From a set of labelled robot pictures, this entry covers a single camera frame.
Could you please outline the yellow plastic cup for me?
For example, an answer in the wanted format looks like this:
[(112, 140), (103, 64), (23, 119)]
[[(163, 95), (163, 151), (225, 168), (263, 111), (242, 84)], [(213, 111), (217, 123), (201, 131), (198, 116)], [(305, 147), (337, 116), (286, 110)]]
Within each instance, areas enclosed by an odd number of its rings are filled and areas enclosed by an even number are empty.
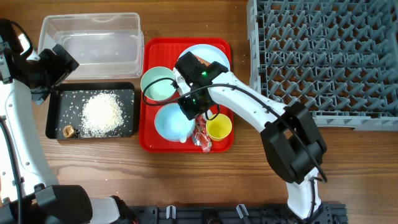
[(233, 124), (228, 116), (219, 114), (212, 116), (211, 120), (206, 122), (206, 131), (210, 139), (221, 141), (232, 132)]

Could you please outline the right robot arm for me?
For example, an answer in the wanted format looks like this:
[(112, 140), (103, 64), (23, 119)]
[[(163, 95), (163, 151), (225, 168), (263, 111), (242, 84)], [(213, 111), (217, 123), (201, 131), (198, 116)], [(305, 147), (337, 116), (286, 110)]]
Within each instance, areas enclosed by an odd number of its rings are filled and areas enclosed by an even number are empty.
[(287, 184), (288, 207), (297, 218), (312, 222), (321, 205), (318, 183), (327, 181), (320, 167), (326, 144), (307, 107), (271, 100), (224, 65), (207, 65), (191, 52), (178, 58), (174, 72), (182, 92), (177, 102), (188, 119), (222, 105), (259, 132), (268, 164)]

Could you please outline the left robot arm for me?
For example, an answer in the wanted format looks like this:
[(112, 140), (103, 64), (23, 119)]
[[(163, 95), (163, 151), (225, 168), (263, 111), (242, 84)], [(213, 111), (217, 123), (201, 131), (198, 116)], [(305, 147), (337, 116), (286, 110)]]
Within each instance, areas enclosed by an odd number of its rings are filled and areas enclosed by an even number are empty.
[(61, 185), (45, 158), (32, 103), (79, 66), (59, 44), (33, 57), (15, 27), (1, 19), (1, 223), (120, 223), (118, 197), (91, 198), (79, 185)]

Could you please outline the white napkin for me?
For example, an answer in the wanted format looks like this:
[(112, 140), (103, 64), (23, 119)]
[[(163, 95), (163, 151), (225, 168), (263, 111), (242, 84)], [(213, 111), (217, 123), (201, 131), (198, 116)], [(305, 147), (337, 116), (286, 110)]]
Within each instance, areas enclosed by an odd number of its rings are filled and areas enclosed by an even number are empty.
[(183, 94), (190, 92), (190, 86), (187, 85), (184, 77), (181, 76), (181, 74), (179, 73), (179, 71), (176, 68), (173, 68), (173, 73), (174, 73), (175, 81), (177, 82), (177, 85), (178, 85), (177, 91), (178, 91), (179, 95), (183, 95)]

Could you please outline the orange carrot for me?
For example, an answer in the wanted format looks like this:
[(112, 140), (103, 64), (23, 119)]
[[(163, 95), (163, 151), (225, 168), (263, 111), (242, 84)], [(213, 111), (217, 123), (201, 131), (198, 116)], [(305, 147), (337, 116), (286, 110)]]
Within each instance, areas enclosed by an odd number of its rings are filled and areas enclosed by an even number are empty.
[(202, 59), (201, 57), (195, 55), (195, 57), (202, 63), (205, 64), (206, 66), (209, 66), (210, 62), (207, 62), (206, 60)]

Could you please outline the red candy wrapper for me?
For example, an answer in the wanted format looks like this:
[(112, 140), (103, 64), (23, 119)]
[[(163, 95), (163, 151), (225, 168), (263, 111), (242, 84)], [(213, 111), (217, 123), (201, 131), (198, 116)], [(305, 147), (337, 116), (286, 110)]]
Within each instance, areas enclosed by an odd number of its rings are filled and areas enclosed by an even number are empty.
[(192, 134), (194, 145), (200, 146), (203, 152), (210, 152), (212, 143), (206, 130), (206, 120), (203, 115), (195, 118), (195, 129)]

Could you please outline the brown food scrap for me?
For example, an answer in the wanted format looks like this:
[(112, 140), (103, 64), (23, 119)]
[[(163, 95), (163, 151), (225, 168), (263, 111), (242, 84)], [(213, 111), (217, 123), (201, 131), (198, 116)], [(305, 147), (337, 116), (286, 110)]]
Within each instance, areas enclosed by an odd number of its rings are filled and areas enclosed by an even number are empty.
[(76, 136), (75, 128), (72, 125), (66, 125), (63, 128), (63, 135), (65, 138), (74, 138)]

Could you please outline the white rice pile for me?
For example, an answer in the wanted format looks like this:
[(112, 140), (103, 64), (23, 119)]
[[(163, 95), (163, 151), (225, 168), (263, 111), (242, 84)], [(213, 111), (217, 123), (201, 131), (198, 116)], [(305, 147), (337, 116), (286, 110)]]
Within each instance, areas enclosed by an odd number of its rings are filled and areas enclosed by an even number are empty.
[(65, 139), (72, 125), (75, 138), (128, 137), (134, 133), (134, 90), (76, 90), (59, 95), (55, 137)]

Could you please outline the mint green bowl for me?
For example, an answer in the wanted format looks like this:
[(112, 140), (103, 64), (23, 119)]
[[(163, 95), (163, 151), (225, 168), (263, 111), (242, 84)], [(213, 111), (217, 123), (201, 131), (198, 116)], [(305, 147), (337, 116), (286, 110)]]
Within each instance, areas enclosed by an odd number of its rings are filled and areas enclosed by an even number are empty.
[(174, 73), (167, 67), (153, 67), (143, 74), (141, 79), (141, 89), (144, 90), (154, 81), (146, 91), (145, 96), (154, 101), (165, 101), (171, 98), (176, 89), (172, 85)]

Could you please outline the light blue rice bowl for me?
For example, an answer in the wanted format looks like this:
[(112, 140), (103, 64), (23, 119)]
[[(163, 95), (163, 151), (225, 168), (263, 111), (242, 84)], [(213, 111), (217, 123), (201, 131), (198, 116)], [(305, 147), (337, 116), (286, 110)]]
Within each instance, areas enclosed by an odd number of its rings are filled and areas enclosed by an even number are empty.
[(182, 136), (192, 135), (195, 128), (194, 120), (188, 120), (177, 103), (167, 104), (155, 115), (155, 129), (164, 139), (180, 142)]

